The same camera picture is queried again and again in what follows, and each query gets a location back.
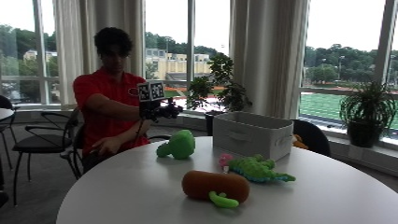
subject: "red shirt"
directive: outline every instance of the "red shirt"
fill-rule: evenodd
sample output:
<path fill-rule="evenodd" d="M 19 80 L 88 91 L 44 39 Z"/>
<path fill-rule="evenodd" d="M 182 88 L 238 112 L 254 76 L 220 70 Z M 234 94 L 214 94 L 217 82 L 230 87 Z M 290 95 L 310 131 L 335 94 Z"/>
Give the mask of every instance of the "red shirt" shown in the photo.
<path fill-rule="evenodd" d="M 85 118 L 85 146 L 84 156 L 93 149 L 92 145 L 102 138 L 112 137 L 124 133 L 136 123 L 121 119 L 112 119 L 85 108 L 85 100 L 88 97 L 100 93 L 110 100 L 121 102 L 126 105 L 140 105 L 137 84 L 144 83 L 145 79 L 129 73 L 122 74 L 122 82 L 117 83 L 104 68 L 90 75 L 81 75 L 73 81 L 73 91 L 77 106 L 81 109 Z M 118 152 L 132 147 L 138 147 L 149 143 L 145 137 L 138 137 L 137 144 L 133 140 L 121 145 Z"/>

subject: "pink plush toy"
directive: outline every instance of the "pink plush toy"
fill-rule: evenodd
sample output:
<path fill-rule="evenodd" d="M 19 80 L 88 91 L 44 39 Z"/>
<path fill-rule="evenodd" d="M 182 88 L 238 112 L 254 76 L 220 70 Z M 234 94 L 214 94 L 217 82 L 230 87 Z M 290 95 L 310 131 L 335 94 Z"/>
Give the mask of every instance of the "pink plush toy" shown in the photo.
<path fill-rule="evenodd" d="M 228 161 L 232 159 L 233 159 L 233 155 L 230 155 L 228 153 L 222 153 L 220 155 L 218 164 L 220 164 L 221 168 L 224 168 L 224 166 L 228 166 Z"/>

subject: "sky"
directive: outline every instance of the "sky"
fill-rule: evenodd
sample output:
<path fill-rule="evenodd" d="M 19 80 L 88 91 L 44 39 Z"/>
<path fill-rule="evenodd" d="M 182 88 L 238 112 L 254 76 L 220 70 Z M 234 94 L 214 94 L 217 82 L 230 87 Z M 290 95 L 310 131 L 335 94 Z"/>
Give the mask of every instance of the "sky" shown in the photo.
<path fill-rule="evenodd" d="M 41 2 L 44 30 L 52 34 L 52 0 Z M 0 0 L 0 6 L 5 6 L 0 7 L 0 23 L 33 30 L 31 0 Z M 145 0 L 145 8 L 145 31 L 186 42 L 186 0 Z M 229 0 L 197 0 L 196 9 L 194 45 L 228 54 Z M 383 0 L 311 0 L 306 46 L 327 49 L 341 44 L 361 50 L 377 49 L 383 10 Z"/>

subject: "green stuffed animal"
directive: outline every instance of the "green stuffed animal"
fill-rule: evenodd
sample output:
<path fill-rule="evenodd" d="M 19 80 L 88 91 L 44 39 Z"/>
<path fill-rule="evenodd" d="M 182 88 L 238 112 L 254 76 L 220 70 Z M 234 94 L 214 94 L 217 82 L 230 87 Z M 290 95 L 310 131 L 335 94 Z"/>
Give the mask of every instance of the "green stuffed animal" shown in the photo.
<path fill-rule="evenodd" d="M 242 159 L 228 161 L 229 169 L 254 182 L 266 182 L 272 180 L 295 181 L 295 177 L 284 173 L 277 173 L 274 161 L 264 160 L 260 154 Z"/>
<path fill-rule="evenodd" d="M 158 157 L 166 157 L 172 154 L 174 159 L 184 160 L 193 153 L 196 149 L 196 138 L 189 130 L 177 131 L 169 142 L 158 146 L 157 154 Z"/>

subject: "curtain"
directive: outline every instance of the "curtain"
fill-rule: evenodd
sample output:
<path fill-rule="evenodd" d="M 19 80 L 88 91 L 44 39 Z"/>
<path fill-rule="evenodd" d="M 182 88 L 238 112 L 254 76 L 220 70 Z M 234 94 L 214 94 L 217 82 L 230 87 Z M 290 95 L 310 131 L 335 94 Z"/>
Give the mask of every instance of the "curtain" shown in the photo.
<path fill-rule="evenodd" d="M 72 83 L 81 74 L 93 73 L 100 67 L 100 57 L 93 36 L 105 27 L 126 31 L 133 50 L 126 59 L 125 71 L 142 76 L 142 0 L 53 0 L 61 109 L 76 106 Z"/>
<path fill-rule="evenodd" d="M 53 0 L 61 110 L 76 106 L 72 83 L 84 72 L 79 0 Z"/>
<path fill-rule="evenodd" d="M 258 115 L 297 116 L 307 6 L 307 0 L 233 1 L 234 79 Z"/>
<path fill-rule="evenodd" d="M 142 0 L 81 0 L 81 15 L 85 74 L 94 72 L 101 66 L 93 36 L 102 28 L 117 27 L 125 30 L 133 42 L 125 71 L 141 76 L 144 60 Z"/>

